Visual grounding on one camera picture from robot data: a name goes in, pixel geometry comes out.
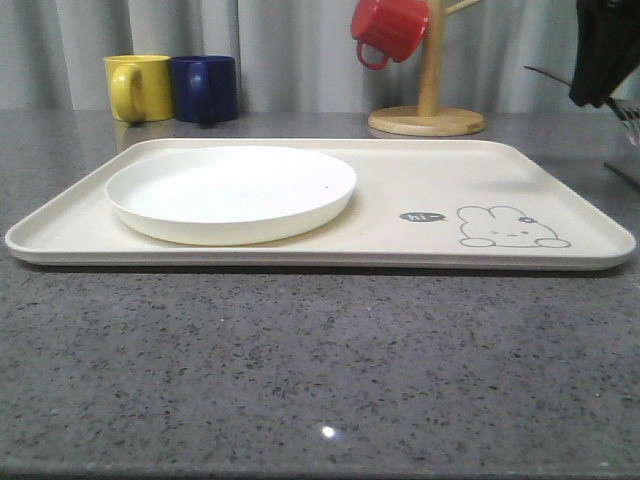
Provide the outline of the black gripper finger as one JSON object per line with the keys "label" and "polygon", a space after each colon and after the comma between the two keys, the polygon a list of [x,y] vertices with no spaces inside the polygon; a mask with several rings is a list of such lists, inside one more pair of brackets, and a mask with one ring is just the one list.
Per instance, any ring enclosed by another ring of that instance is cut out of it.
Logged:
{"label": "black gripper finger", "polygon": [[576,62],[569,97],[599,107],[639,66],[639,2],[578,1]]}

